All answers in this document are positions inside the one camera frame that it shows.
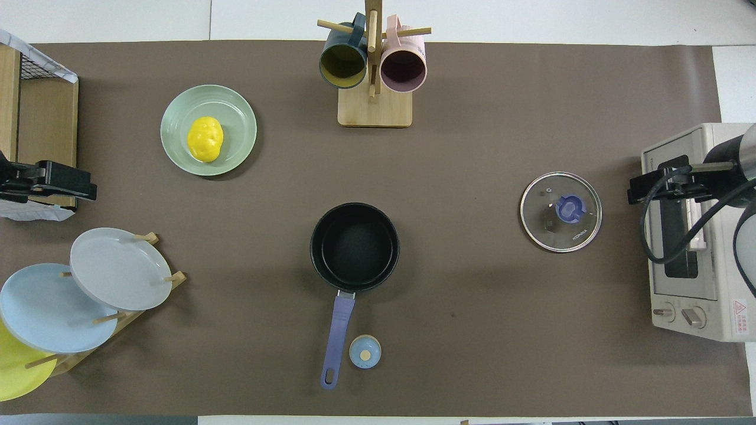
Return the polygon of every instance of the green plate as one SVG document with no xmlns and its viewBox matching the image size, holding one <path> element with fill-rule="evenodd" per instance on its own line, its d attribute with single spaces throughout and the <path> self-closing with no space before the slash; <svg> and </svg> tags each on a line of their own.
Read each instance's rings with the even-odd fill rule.
<svg viewBox="0 0 756 425">
<path fill-rule="evenodd" d="M 223 128 L 223 145 L 218 159 L 204 163 L 189 154 L 187 134 L 202 116 L 213 116 Z M 252 152 L 257 138 L 257 121 L 252 107 L 238 93 L 222 85 L 198 85 L 176 96 L 160 122 L 160 139 L 168 158 L 178 168 L 196 175 L 218 175 L 231 171 Z"/>
</svg>

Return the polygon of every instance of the yellow food item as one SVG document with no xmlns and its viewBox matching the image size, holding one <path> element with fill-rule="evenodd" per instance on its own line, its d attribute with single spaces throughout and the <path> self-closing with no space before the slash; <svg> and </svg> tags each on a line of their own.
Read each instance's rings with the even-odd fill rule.
<svg viewBox="0 0 756 425">
<path fill-rule="evenodd" d="M 212 116 L 197 118 L 191 124 L 187 134 L 187 146 L 192 157 L 209 163 L 221 154 L 223 128 Z"/>
</svg>

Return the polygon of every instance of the wooden mug rack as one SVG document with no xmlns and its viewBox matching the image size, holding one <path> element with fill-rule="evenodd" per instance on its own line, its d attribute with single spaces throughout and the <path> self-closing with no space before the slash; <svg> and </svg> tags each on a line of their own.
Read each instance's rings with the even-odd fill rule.
<svg viewBox="0 0 756 425">
<path fill-rule="evenodd" d="M 353 88 L 339 90 L 339 124 L 345 127 L 409 127 L 412 124 L 412 93 L 381 91 L 380 58 L 383 0 L 365 0 L 367 18 L 367 75 Z M 318 26 L 352 33 L 350 26 L 318 20 Z M 431 28 L 399 31 L 400 37 L 430 34 Z"/>
</svg>

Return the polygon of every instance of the yellow plate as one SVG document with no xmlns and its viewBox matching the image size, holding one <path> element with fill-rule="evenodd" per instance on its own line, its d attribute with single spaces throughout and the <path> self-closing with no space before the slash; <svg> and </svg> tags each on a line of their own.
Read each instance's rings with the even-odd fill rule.
<svg viewBox="0 0 756 425">
<path fill-rule="evenodd" d="M 57 361 L 48 361 L 31 369 L 24 366 L 49 355 L 25 346 L 0 321 L 0 402 L 21 397 L 42 385 L 50 377 Z"/>
</svg>

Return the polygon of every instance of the blue lid knob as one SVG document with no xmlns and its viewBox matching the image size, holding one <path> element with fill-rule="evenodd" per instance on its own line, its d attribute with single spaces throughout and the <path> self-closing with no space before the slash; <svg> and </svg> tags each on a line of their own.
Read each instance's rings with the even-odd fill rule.
<svg viewBox="0 0 756 425">
<path fill-rule="evenodd" d="M 585 212 L 585 203 L 578 195 L 565 195 L 556 203 L 556 215 L 570 225 L 579 222 Z"/>
</svg>

